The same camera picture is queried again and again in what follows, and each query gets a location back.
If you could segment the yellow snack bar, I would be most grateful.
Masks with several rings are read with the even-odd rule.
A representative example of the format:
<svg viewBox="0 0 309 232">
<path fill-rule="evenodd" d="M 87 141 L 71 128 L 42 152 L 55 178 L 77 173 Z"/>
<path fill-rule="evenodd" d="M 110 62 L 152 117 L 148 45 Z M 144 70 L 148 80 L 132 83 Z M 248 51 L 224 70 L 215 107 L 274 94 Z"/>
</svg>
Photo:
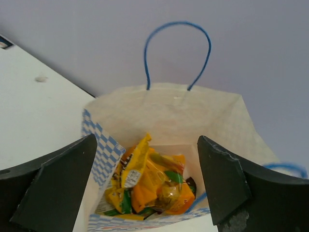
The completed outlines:
<svg viewBox="0 0 309 232">
<path fill-rule="evenodd" d="M 124 207 L 123 207 L 123 200 L 124 200 L 124 188 L 116 188 L 111 187 L 105 190 L 105 198 L 107 202 L 112 204 L 112 206 L 120 213 L 123 214 Z"/>
<path fill-rule="evenodd" d="M 146 162 L 150 152 L 149 142 L 151 139 L 151 135 L 147 133 L 135 146 L 136 148 L 132 152 L 127 167 L 122 171 L 122 188 L 133 188 L 139 182 L 146 167 Z"/>
<path fill-rule="evenodd" d="M 143 221 L 145 219 L 144 216 L 138 214 L 119 214 L 115 215 L 114 217 L 128 220 L 140 220 L 140 221 Z"/>
</svg>

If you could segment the yellow snack bar bottom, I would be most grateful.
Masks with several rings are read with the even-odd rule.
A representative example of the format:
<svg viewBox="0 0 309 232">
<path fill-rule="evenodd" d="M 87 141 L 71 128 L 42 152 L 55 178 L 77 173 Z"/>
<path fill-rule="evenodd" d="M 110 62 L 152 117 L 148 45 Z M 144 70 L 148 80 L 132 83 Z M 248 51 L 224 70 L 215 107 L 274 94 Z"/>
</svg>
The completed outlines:
<svg viewBox="0 0 309 232">
<path fill-rule="evenodd" d="M 128 220 L 140 220 L 140 221 L 143 221 L 145 219 L 144 216 L 138 214 L 119 214 L 115 215 L 114 217 Z"/>
</svg>

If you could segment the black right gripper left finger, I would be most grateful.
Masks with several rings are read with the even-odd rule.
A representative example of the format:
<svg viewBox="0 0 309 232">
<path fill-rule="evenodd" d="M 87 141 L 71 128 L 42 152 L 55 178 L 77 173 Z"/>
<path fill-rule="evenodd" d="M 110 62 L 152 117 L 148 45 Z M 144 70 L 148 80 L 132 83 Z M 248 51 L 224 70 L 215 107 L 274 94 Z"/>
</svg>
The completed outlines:
<svg viewBox="0 0 309 232">
<path fill-rule="evenodd" d="M 97 149 L 89 134 L 0 172 L 2 232 L 71 232 Z"/>
</svg>

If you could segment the yellow snack bar top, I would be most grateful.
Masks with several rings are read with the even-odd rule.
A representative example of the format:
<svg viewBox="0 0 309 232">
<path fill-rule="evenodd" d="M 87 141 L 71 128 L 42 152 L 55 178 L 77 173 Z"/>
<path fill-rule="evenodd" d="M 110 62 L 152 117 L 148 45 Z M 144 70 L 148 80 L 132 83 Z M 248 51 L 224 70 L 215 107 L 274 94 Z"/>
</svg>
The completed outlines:
<svg viewBox="0 0 309 232">
<path fill-rule="evenodd" d="M 146 167 L 146 162 L 150 152 L 149 142 L 151 139 L 151 135 L 147 133 L 135 146 L 136 148 L 132 152 L 127 167 L 122 171 L 122 188 L 133 188 L 139 182 Z"/>
</svg>

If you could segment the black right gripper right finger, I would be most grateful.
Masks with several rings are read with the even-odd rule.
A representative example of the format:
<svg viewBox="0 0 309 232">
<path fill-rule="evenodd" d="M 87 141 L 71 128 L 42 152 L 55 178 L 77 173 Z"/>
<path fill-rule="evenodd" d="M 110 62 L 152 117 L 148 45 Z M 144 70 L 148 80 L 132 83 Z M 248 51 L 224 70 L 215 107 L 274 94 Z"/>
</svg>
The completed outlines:
<svg viewBox="0 0 309 232">
<path fill-rule="evenodd" d="M 309 180 L 305 169 L 283 163 L 298 176 L 259 165 L 200 136 L 200 167 L 213 224 L 220 232 L 306 232 Z"/>
</svg>

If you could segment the purple brown candy packet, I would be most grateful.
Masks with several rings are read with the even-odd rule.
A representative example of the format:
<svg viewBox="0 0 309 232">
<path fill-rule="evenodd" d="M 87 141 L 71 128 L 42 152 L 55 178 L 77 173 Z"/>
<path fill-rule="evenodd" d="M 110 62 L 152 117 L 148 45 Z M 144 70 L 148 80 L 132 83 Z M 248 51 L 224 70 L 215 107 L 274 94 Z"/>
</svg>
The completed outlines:
<svg viewBox="0 0 309 232">
<path fill-rule="evenodd" d="M 121 179 L 122 179 L 122 171 L 125 170 L 125 168 L 127 167 L 131 156 L 132 156 L 132 152 L 134 151 L 136 147 L 133 146 L 129 149 L 126 150 L 126 152 L 124 153 L 124 155 L 121 157 L 113 175 L 112 175 L 112 180 L 117 182 L 117 186 L 120 188 L 122 186 L 121 184 Z"/>
</svg>

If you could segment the orange mango candy bag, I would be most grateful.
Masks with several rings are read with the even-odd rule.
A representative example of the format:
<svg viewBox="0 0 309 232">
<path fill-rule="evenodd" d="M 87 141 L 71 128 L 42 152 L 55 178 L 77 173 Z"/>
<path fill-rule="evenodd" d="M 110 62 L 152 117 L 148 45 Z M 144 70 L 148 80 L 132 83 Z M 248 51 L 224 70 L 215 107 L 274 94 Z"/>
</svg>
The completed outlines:
<svg viewBox="0 0 309 232">
<path fill-rule="evenodd" d="M 131 192 L 131 205 L 140 214 L 151 208 L 169 215 L 183 214 L 196 199 L 196 189 L 183 177 L 185 156 L 163 155 L 150 148 L 143 174 Z"/>
</svg>

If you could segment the green snack bag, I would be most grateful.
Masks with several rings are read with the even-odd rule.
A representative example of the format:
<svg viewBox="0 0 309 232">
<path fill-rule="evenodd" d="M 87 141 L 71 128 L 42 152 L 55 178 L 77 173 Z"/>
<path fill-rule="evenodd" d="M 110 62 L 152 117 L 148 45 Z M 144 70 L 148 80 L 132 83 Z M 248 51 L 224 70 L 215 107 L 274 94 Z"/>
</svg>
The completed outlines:
<svg viewBox="0 0 309 232">
<path fill-rule="evenodd" d="M 144 220 L 146 220 L 151 215 L 155 214 L 156 211 L 152 208 L 146 207 L 139 213 L 137 213 L 131 204 L 131 191 L 129 189 L 125 189 L 124 192 L 124 200 L 123 200 L 123 207 L 124 207 L 124 213 L 123 214 L 138 214 L 145 217 Z M 103 216 L 109 216 L 114 217 L 115 215 L 119 215 L 120 213 L 110 204 L 107 202 L 105 198 L 105 193 L 103 194 L 96 210 L 96 214 L 103 215 Z"/>
</svg>

